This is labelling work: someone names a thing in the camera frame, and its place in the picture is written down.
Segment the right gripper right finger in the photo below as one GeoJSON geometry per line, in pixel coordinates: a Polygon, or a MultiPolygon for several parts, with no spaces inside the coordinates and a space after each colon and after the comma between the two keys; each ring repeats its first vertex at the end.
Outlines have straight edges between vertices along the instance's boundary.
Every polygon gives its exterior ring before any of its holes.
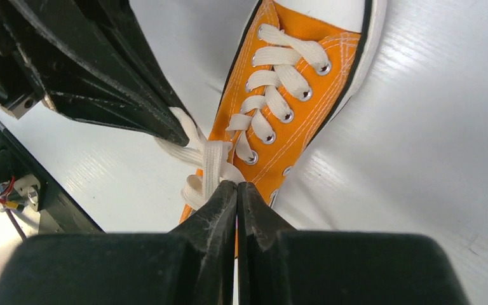
{"type": "Polygon", "coordinates": [[[240,304],[468,304],[439,244],[420,234],[299,231],[237,188],[240,304]]]}

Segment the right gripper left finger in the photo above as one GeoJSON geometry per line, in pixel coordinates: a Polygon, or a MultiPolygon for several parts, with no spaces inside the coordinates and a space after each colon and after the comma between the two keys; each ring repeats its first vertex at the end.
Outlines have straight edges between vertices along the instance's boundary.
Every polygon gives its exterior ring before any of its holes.
{"type": "Polygon", "coordinates": [[[234,182],[167,233],[44,234],[13,252],[0,304],[231,304],[234,182]]]}

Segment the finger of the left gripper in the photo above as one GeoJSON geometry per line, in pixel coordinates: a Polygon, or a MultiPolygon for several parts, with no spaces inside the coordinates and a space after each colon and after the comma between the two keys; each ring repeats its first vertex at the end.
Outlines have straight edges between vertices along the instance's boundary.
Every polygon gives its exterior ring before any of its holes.
{"type": "Polygon", "coordinates": [[[74,121],[189,142],[76,1],[0,1],[0,106],[19,118],[38,102],[74,121]]]}
{"type": "Polygon", "coordinates": [[[190,114],[161,70],[129,1],[79,0],[76,4],[153,93],[168,107],[190,114]]]}

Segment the white shoelace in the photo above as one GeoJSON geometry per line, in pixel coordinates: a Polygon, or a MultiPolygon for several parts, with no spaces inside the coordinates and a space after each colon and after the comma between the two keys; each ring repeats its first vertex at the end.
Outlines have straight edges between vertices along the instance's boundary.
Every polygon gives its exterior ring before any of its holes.
{"type": "Polygon", "coordinates": [[[264,93],[246,98],[240,110],[231,115],[226,127],[231,140],[207,140],[191,117],[178,107],[171,107],[170,110],[193,147],[181,147],[167,140],[156,139],[166,153],[201,169],[201,175],[188,176],[181,191],[186,204],[194,210],[199,210],[208,201],[223,180],[235,183],[245,181],[243,174],[228,161],[231,153],[236,153],[246,164],[258,162],[259,155],[251,149],[247,140],[248,129],[252,129],[264,144],[270,145],[276,140],[275,131],[261,113],[264,108],[269,109],[281,122],[293,120],[294,112],[278,92],[279,86],[301,102],[312,97],[310,85],[295,68],[298,61],[304,59],[318,74],[331,69],[327,53],[316,41],[297,39],[269,24],[258,27],[257,37],[267,45],[253,54],[251,63],[254,67],[268,66],[269,69],[253,72],[245,89],[251,92],[263,87],[264,93]]]}

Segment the orange canvas sneaker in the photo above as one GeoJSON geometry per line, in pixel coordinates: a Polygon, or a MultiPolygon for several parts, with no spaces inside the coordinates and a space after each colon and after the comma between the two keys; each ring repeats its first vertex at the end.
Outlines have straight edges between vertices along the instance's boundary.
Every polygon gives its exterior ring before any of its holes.
{"type": "Polygon", "coordinates": [[[182,220],[217,180],[253,183],[272,205],[316,134],[362,85],[386,1],[259,1],[243,32],[208,138],[184,189],[182,220]],[[225,152],[212,152],[223,147],[225,152]]]}

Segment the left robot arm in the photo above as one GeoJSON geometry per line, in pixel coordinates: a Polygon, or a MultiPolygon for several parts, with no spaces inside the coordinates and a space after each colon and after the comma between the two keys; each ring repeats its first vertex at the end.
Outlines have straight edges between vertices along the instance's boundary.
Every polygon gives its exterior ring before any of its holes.
{"type": "MultiPolygon", "coordinates": [[[[22,117],[41,102],[81,123],[188,145],[163,74],[128,1],[0,1],[0,108],[22,117]]],[[[0,204],[32,207],[43,233],[98,233],[100,227],[43,166],[0,127],[0,204]]]]}

